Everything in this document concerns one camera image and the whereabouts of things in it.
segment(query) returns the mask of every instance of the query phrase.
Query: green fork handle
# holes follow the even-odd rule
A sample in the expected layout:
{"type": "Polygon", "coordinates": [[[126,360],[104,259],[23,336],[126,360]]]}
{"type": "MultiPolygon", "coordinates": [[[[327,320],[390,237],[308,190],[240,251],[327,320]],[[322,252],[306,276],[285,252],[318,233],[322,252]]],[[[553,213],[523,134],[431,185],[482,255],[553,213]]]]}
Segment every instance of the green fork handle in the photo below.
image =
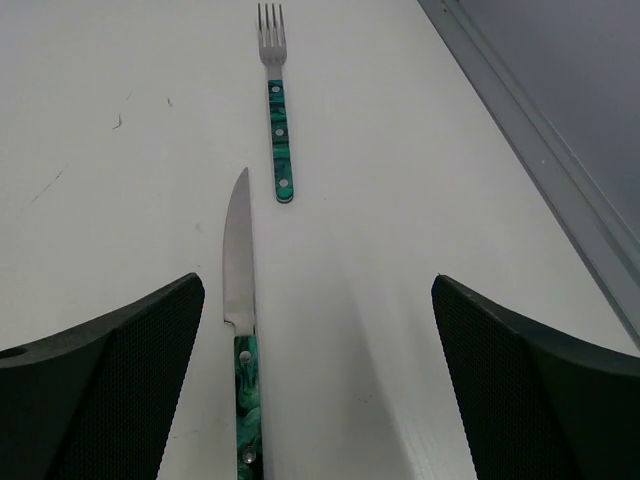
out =
{"type": "Polygon", "coordinates": [[[269,118],[276,198],[280,203],[293,200],[293,172],[289,153],[289,127],[282,80],[269,80],[269,118]]]}

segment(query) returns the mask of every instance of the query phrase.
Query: knife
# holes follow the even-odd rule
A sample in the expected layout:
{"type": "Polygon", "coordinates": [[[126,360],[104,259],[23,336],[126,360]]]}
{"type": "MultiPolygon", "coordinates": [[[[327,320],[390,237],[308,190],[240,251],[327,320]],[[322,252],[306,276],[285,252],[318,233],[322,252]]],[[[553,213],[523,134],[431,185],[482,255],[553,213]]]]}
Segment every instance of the knife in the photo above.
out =
{"type": "Polygon", "coordinates": [[[262,419],[256,337],[249,169],[231,193],[222,247],[224,321],[234,327],[238,480],[262,480],[262,419]]]}

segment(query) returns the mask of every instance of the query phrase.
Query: green marbled handle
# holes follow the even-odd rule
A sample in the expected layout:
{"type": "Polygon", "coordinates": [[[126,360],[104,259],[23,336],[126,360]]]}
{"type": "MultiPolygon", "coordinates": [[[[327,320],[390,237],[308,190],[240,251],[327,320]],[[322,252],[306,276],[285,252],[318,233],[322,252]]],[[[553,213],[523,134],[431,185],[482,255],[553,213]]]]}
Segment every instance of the green marbled handle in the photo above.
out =
{"type": "Polygon", "coordinates": [[[269,80],[269,117],[271,119],[271,147],[276,180],[276,198],[280,203],[293,200],[293,173],[289,153],[289,127],[284,105],[282,80],[269,80]]]}
{"type": "Polygon", "coordinates": [[[263,480],[262,422],[255,335],[235,337],[238,480],[263,480]]]}

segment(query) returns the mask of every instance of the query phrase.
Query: fork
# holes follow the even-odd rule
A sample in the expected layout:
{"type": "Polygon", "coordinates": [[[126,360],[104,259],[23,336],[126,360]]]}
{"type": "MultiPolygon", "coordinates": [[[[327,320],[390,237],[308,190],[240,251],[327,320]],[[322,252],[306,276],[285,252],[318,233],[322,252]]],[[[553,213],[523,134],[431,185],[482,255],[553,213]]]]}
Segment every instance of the fork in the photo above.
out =
{"type": "Polygon", "coordinates": [[[280,203],[293,200],[293,172],[289,153],[289,128],[287,110],[284,104],[282,85],[282,65],[287,59],[287,42],[284,35],[282,5],[258,4],[258,41],[260,60],[267,67],[267,88],[269,92],[269,118],[271,121],[271,150],[276,199],[280,203]]]}

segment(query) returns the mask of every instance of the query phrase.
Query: white table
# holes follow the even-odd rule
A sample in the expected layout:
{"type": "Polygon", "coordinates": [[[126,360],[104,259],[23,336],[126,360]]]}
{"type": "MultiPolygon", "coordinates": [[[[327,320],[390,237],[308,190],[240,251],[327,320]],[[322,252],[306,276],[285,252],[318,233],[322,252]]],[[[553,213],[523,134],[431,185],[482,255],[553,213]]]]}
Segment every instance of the white table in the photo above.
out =
{"type": "Polygon", "coordinates": [[[637,354],[415,0],[284,5],[287,206],[253,1],[2,10],[0,349],[196,271],[207,299],[159,478],[234,478],[221,252],[247,165],[271,479],[475,478],[439,272],[637,354]]]}

